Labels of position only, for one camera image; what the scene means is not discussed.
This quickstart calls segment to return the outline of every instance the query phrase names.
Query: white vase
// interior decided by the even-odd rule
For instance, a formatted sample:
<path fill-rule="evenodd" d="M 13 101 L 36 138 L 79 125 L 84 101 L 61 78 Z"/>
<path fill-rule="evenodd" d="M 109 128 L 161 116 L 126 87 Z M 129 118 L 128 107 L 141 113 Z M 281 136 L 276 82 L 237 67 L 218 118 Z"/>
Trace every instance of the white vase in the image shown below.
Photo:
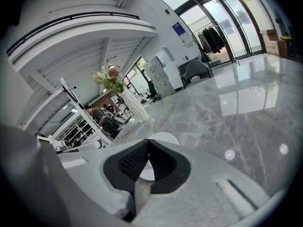
<path fill-rule="evenodd" d="M 134 96 L 134 94 L 128 91 L 127 88 L 124 88 L 124 91 L 121 93 L 121 97 L 129 110 L 134 114 L 133 117 L 135 120 L 145 122 L 149 119 L 149 115 L 142 104 Z"/>

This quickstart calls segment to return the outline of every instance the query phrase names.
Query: marble table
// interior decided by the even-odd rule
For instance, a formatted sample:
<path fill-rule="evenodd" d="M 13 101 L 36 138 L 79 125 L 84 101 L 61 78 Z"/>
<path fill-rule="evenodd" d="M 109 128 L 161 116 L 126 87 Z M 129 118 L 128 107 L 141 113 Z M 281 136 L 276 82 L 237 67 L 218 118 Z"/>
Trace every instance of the marble table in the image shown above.
<path fill-rule="evenodd" d="M 302 160 L 303 65 L 267 54 L 240 64 L 146 107 L 151 119 L 130 121 L 114 144 L 165 131 L 221 157 L 270 196 L 287 188 Z"/>

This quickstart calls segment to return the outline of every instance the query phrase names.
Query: stack of cardboard boxes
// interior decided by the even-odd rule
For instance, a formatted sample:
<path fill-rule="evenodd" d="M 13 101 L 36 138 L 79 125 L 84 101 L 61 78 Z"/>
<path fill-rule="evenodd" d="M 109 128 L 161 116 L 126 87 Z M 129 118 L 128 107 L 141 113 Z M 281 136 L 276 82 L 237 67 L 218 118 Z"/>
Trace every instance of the stack of cardboard boxes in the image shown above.
<path fill-rule="evenodd" d="M 275 29 L 261 30 L 260 33 L 263 36 L 267 53 L 287 59 L 286 41 L 279 40 Z"/>

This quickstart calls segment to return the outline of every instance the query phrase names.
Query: handrail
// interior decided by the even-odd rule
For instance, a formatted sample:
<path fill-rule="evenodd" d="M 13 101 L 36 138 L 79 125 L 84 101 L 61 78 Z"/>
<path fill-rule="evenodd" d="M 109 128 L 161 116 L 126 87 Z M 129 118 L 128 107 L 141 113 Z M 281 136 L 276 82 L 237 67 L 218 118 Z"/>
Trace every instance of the handrail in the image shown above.
<path fill-rule="evenodd" d="M 10 56 L 20 45 L 22 45 L 26 40 L 29 38 L 33 37 L 34 35 L 38 34 L 39 32 L 50 28 L 54 25 L 57 25 L 59 23 L 63 23 L 69 20 L 81 18 L 81 17 L 91 17 L 91 16 L 121 16 L 121 17 L 130 17 L 130 18 L 135 18 L 135 19 L 140 19 L 139 16 L 132 15 L 132 14 L 127 14 L 127 13 L 120 13 L 120 12 L 85 12 L 85 13 L 77 13 L 77 14 L 72 14 L 68 16 L 64 16 L 61 18 L 54 19 L 52 21 L 49 21 L 45 24 L 42 24 L 38 26 L 37 28 L 34 28 L 30 32 L 28 32 L 26 35 L 18 39 L 9 49 L 6 51 L 6 53 Z"/>

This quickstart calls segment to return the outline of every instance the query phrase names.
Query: textured black rubber pad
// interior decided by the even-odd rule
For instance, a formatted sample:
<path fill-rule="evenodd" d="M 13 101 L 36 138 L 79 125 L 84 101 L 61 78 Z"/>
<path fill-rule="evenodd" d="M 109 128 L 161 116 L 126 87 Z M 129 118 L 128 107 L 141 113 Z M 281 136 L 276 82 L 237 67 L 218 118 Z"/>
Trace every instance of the textured black rubber pad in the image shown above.
<path fill-rule="evenodd" d="M 142 140 L 109 157 L 104 163 L 103 171 L 115 188 L 134 193 L 134 183 L 148 160 L 155 174 L 155 184 L 151 186 L 152 194 L 173 192 L 189 177 L 189 161 L 155 140 Z"/>

